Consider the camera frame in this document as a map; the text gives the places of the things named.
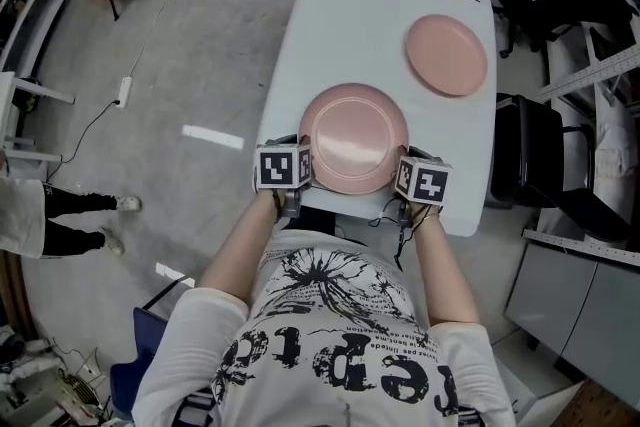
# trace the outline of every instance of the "white t-shirt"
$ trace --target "white t-shirt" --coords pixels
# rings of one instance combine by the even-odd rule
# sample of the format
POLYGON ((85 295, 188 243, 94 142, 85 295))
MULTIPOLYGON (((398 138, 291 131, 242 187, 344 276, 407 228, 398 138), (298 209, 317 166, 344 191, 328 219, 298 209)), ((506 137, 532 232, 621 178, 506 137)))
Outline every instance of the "white t-shirt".
POLYGON ((218 290, 186 292, 136 425, 456 426, 478 414, 515 425, 486 330, 422 329, 397 271, 369 252, 286 230, 265 251, 250 312, 218 290))
POLYGON ((0 176, 0 249, 40 258, 44 224, 42 182, 0 176))

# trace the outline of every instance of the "white sneaker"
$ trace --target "white sneaker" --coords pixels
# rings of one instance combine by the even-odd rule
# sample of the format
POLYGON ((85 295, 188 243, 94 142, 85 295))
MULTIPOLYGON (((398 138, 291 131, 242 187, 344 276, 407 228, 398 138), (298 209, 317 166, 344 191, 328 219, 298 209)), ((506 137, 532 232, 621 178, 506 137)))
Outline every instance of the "white sneaker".
POLYGON ((138 212, 142 208, 142 202, 134 196, 127 196, 125 198, 116 197, 116 201, 118 202, 116 210, 120 210, 121 212, 138 212))
POLYGON ((108 248, 113 254, 122 256, 124 254, 124 244, 120 242, 111 230, 102 226, 99 230, 104 235, 104 247, 108 248))

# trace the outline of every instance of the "blue chair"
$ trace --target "blue chair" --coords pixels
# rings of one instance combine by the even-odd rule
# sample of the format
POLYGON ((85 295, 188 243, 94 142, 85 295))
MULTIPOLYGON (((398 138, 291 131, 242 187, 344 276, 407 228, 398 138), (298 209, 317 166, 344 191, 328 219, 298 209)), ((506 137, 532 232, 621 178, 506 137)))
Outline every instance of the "blue chair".
POLYGON ((117 363, 111 367, 111 401, 118 410, 119 417, 133 420, 131 410, 138 394, 138 388, 145 372, 151 365, 160 346, 160 340, 167 327, 167 321, 149 309, 167 295, 178 283, 187 279, 183 276, 156 295, 142 308, 133 309, 133 333, 138 357, 131 363, 117 363))

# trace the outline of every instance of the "person's leg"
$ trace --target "person's leg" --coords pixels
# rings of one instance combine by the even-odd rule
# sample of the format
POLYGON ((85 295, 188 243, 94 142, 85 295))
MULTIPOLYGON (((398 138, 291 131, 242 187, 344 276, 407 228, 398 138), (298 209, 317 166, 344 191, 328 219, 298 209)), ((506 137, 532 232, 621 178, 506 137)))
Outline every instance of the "person's leg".
POLYGON ((327 212, 325 210, 303 206, 300 209, 300 217, 291 219, 289 224, 282 229, 318 231, 335 236, 336 214, 335 212, 327 212))
POLYGON ((100 249, 105 246, 116 255, 124 253, 122 242, 106 228, 87 233, 62 226, 48 219, 45 221, 43 258, 81 255, 92 249, 100 249))
POLYGON ((64 214, 81 214, 98 210, 140 210, 137 198, 119 198, 105 194, 74 194, 42 184, 44 187, 44 215, 47 219, 64 214))

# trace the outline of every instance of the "pink plate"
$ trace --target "pink plate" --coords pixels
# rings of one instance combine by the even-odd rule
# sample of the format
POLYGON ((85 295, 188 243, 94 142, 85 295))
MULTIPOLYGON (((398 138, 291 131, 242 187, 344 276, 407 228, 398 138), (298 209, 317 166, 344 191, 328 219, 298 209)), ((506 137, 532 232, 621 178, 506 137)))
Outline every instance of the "pink plate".
POLYGON ((398 167, 398 147, 408 147, 402 111, 382 91, 340 84, 307 107, 300 138, 311 138, 315 178, 344 194, 367 194, 387 185, 398 167))
POLYGON ((454 96, 470 95, 487 75, 487 54, 469 27, 446 15, 427 15, 407 34, 407 55, 431 87, 454 96))

